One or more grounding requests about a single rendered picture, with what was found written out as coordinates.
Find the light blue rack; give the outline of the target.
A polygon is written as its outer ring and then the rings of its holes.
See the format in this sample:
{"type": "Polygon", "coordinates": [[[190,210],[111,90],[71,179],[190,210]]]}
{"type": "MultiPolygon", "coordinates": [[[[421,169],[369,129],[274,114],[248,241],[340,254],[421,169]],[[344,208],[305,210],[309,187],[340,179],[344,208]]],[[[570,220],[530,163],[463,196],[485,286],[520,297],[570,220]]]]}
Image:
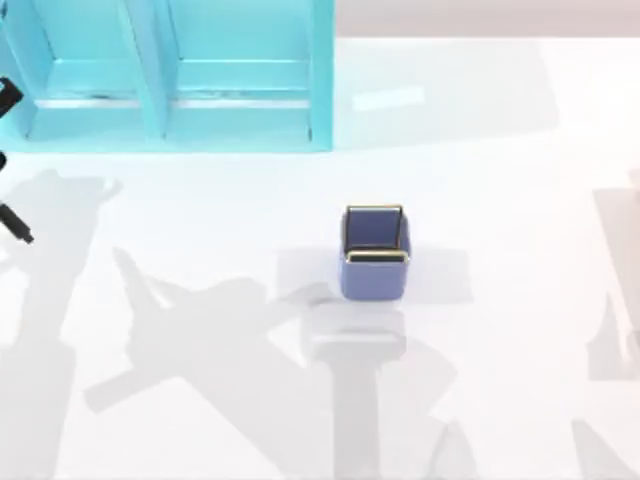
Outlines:
{"type": "Polygon", "coordinates": [[[0,0],[0,148],[328,151],[335,1],[0,0]]]}

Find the blue book with gold edges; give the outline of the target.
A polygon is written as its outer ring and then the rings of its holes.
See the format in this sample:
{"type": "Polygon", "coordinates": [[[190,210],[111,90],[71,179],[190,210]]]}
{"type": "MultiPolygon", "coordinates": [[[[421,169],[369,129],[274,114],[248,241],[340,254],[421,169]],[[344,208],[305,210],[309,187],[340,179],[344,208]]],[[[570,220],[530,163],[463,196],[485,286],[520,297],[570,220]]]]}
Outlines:
{"type": "Polygon", "coordinates": [[[354,301],[395,301],[405,292],[412,248],[401,205],[349,205],[341,222],[340,289],[354,301]]]}

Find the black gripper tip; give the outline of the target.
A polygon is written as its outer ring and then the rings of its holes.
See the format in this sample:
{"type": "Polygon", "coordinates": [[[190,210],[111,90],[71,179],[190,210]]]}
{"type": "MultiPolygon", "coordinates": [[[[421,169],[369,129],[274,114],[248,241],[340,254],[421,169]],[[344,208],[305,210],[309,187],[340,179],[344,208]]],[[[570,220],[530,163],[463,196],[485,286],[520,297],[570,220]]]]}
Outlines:
{"type": "Polygon", "coordinates": [[[31,244],[34,237],[30,227],[7,204],[0,204],[0,223],[19,241],[31,244]]]}

